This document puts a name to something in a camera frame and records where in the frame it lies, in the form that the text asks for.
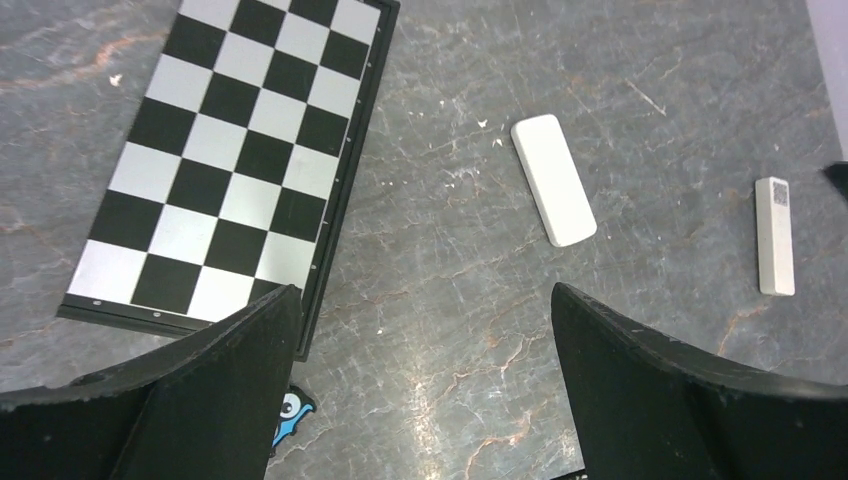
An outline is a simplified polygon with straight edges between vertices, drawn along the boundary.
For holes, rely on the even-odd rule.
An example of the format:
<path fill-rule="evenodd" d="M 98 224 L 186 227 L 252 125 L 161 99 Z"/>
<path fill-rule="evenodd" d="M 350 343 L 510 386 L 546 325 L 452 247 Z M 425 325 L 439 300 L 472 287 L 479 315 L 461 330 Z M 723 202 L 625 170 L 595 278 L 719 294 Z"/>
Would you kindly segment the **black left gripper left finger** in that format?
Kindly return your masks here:
<path fill-rule="evenodd" d="M 260 479 L 302 327 L 279 287 L 229 317 L 61 387 L 1 396 L 5 479 Z"/>

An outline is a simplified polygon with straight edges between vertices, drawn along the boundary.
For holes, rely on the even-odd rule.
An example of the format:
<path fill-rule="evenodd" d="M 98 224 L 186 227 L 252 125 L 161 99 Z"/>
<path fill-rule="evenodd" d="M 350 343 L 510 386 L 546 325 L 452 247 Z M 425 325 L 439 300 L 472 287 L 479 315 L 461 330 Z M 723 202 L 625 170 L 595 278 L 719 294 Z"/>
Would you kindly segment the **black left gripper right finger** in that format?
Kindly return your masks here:
<path fill-rule="evenodd" d="M 847 389 L 740 364 L 551 293 L 559 364 L 592 479 L 843 479 Z"/>

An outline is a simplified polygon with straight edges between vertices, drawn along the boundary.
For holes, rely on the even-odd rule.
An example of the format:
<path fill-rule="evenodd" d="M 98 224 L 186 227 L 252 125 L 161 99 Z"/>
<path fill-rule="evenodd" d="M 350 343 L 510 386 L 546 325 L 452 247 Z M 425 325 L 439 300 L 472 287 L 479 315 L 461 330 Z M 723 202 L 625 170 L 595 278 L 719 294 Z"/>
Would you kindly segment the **white remote control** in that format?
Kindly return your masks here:
<path fill-rule="evenodd" d="M 550 243 L 562 248 L 594 235 L 597 222 L 557 117 L 520 120 L 511 138 Z"/>

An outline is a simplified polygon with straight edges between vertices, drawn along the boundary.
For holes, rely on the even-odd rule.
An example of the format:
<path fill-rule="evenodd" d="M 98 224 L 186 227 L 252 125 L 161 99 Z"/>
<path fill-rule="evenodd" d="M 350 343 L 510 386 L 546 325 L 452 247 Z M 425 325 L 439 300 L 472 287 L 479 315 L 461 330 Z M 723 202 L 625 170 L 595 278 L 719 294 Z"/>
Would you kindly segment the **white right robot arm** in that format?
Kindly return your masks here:
<path fill-rule="evenodd" d="M 822 172 L 841 197 L 848 201 L 848 163 L 835 162 L 825 167 Z"/>

